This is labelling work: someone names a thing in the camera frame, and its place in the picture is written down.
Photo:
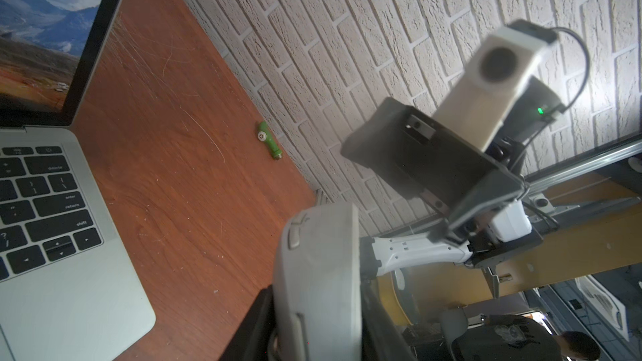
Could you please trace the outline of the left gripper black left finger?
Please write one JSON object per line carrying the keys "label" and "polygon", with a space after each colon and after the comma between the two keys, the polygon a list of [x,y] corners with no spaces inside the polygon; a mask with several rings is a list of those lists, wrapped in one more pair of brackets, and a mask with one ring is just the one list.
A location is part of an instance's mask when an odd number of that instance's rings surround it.
{"label": "left gripper black left finger", "polygon": [[268,286],[258,293],[219,360],[268,361],[274,329],[274,291]]}

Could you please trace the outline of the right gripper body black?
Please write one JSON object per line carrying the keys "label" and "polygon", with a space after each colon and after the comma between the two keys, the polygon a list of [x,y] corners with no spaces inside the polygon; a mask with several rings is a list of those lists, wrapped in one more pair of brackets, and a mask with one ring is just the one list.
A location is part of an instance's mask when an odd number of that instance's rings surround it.
{"label": "right gripper body black", "polygon": [[361,239],[363,268],[494,267],[543,243],[524,210],[523,178],[414,107],[386,99],[340,153],[441,217],[424,233]]}

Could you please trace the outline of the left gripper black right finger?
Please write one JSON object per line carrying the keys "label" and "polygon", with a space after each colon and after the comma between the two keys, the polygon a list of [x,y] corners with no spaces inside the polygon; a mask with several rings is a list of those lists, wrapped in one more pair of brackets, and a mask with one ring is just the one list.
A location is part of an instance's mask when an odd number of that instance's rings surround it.
{"label": "left gripper black right finger", "polygon": [[370,285],[361,286],[361,307],[362,360],[416,360]]}

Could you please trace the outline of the white wireless mouse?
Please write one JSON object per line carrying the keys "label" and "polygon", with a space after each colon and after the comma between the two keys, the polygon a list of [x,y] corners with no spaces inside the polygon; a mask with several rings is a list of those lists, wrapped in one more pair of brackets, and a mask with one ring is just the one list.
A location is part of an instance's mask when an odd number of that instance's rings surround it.
{"label": "white wireless mouse", "polygon": [[273,275],[283,360],[359,360],[362,316],[358,210],[312,207],[282,232]]}

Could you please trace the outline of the silver laptop with mountain wallpaper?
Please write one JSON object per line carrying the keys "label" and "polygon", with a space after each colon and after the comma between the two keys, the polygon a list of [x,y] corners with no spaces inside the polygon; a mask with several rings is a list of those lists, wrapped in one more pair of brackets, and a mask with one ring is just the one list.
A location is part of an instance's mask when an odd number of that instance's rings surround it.
{"label": "silver laptop with mountain wallpaper", "polygon": [[1,0],[1,357],[112,360],[155,313],[70,130],[121,0]]}

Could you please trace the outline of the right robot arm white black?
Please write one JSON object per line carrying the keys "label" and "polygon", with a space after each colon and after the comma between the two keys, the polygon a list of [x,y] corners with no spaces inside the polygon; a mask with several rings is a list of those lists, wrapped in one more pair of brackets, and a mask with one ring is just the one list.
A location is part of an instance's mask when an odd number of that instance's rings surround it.
{"label": "right robot arm white black", "polygon": [[378,277],[405,267],[453,262],[495,267],[537,247],[542,236],[524,210],[525,140],[563,109],[558,95],[531,79],[487,151],[466,143],[418,109],[389,98],[341,147],[341,155],[373,170],[406,200],[438,214],[427,232],[364,239],[361,272]]}

